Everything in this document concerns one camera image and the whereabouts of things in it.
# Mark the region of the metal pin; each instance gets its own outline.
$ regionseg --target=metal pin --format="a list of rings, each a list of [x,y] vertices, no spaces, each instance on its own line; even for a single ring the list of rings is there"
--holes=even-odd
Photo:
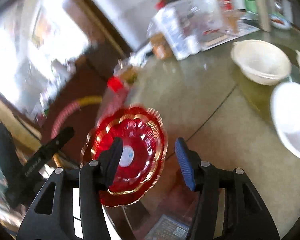
[[[55,172],[56,174],[60,174],[61,172],[63,172],[63,168],[61,168],[61,167],[56,168],[56,169],[54,170],[54,172]]]
[[[238,174],[240,174],[240,175],[244,174],[244,171],[241,168],[236,168],[235,172],[238,173]]]
[[[89,162],[89,165],[94,167],[94,166],[97,166],[99,164],[99,162],[97,160],[93,160],[91,162]]]
[[[200,165],[201,165],[202,167],[208,167],[208,166],[210,165],[210,163],[207,162],[207,161],[202,161],[202,162],[200,162]]]

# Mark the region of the white round sticker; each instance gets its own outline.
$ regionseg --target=white round sticker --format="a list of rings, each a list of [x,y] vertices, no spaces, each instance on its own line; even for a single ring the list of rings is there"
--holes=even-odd
[[[125,145],[123,147],[123,151],[122,151],[121,159],[119,161],[119,165],[121,167],[128,167],[132,163],[133,157],[134,157],[134,152],[133,152],[132,147],[129,146],[129,145]]]

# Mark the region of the line on table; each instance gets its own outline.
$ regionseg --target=line on table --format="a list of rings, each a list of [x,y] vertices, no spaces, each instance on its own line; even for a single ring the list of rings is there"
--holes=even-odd
[[[223,103],[228,99],[228,97],[232,94],[232,92],[236,89],[238,85],[235,85],[231,91],[227,94],[227,96],[225,97],[225,99],[223,99],[223,101],[221,102],[221,104],[214,110],[214,112],[208,117],[208,119],[186,140],[189,141],[209,120],[210,118],[219,110],[219,108],[223,105]],[[166,161],[175,154],[176,152],[173,151],[173,153],[171,155],[169,155],[167,158],[166,158]]]

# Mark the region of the table surface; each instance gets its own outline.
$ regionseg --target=table surface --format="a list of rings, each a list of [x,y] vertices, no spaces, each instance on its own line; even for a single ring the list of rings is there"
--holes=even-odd
[[[297,30],[257,31],[234,41],[247,39],[283,46],[296,64]],[[138,76],[127,104],[155,108],[163,119],[169,146],[159,181],[139,202],[123,208],[136,239],[143,239],[162,215],[191,223],[197,194],[183,182],[174,153],[178,137],[219,169],[244,169],[281,238],[300,216],[300,159],[282,145],[268,118],[273,87],[254,84],[241,74],[230,57],[232,43],[182,61],[152,57]]]

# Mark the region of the red plate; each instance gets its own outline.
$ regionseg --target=red plate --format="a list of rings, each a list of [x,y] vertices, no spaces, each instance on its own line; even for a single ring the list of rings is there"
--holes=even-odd
[[[123,140],[114,182],[107,192],[100,193],[102,204],[113,207],[139,200],[158,180],[167,151],[166,132],[158,112],[136,106],[120,109],[100,123],[93,137],[91,152],[96,159],[109,149],[114,137]]]

